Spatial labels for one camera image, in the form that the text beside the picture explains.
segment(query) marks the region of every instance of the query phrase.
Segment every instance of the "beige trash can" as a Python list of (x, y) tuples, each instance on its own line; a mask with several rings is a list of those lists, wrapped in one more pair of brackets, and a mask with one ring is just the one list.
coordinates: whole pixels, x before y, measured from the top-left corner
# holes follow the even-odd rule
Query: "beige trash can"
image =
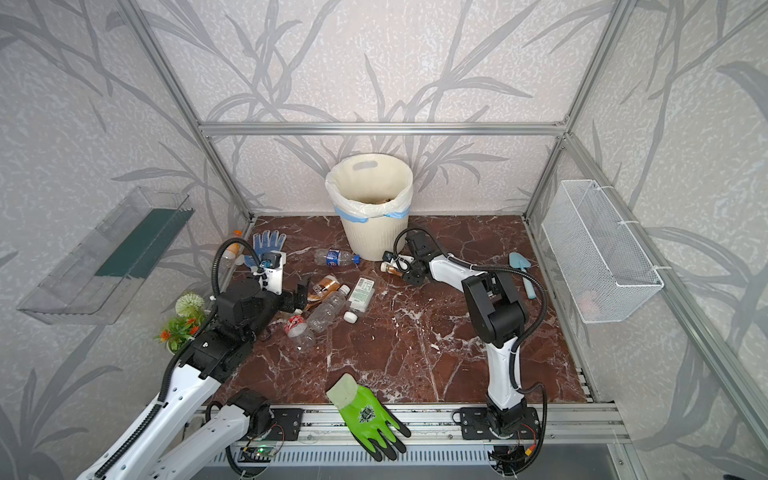
[[(391, 155), (354, 155), (326, 175), (326, 189), (353, 252), (380, 262), (398, 233), (408, 226), (413, 198), (411, 168)], [(405, 241), (400, 240), (398, 251)]]

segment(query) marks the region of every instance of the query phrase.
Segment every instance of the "white mesh basket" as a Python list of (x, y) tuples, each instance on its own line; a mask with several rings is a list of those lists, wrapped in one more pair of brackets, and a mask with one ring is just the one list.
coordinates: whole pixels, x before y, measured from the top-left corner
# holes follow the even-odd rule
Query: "white mesh basket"
[(584, 323), (620, 322), (664, 288), (593, 180), (563, 180), (541, 227)]

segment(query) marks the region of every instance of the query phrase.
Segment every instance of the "transparent basket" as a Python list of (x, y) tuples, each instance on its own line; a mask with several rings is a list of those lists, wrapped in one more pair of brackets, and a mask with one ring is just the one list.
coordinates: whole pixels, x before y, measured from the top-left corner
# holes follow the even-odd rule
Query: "transparent basket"
[(134, 188), (18, 309), (49, 324), (114, 323), (194, 212), (188, 197)]
[(620, 322), (664, 288), (594, 180), (563, 180), (541, 227), (584, 323)]

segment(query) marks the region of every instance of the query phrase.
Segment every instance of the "green glove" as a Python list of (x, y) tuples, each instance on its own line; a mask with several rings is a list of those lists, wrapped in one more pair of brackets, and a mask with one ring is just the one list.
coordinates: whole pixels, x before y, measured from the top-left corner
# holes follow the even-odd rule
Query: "green glove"
[(379, 403), (370, 389), (358, 385), (349, 373), (345, 373), (341, 380), (326, 392), (326, 396), (339, 409), (355, 440), (377, 462), (382, 461), (382, 452), (390, 460), (397, 459), (392, 445), (400, 453), (406, 452), (406, 446), (395, 437), (387, 424), (394, 426), (406, 438), (411, 436), (411, 431)]

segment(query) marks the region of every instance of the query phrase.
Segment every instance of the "brown marble tabletop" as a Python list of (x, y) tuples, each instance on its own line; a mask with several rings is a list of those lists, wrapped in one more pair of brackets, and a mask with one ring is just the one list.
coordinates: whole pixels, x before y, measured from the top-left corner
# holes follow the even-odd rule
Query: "brown marble tabletop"
[[(426, 226), (445, 248), (468, 261), (509, 265), (518, 251), (541, 281), (525, 226), (520, 217), (410, 217), (409, 224)], [(342, 319), (317, 336), (310, 351), (296, 351), (283, 331), (286, 317), (270, 324), (272, 336), (257, 342), (239, 371), (216, 394), (226, 400), (248, 387), (273, 404), (327, 403), (325, 392), (343, 373), (377, 392), (383, 402), (484, 403), (488, 362), (467, 314), (464, 294), (445, 283), (421, 287), (379, 271), (379, 263), (329, 268), (313, 262), (316, 248), (349, 251), (338, 217), (260, 217), (253, 232), (279, 230), (288, 238), (283, 284), (293, 289), (299, 275), (319, 281), (333, 273), (350, 288), (360, 275), (376, 280), (376, 295), (365, 315), (350, 324)], [(246, 275), (235, 273), (233, 281)], [(520, 280), (521, 298), (537, 316), (539, 300), (528, 300)], [(554, 309), (522, 347), (523, 386), (543, 382), (551, 402), (585, 402), (578, 374), (565, 344)], [(528, 396), (541, 401), (538, 392)]]

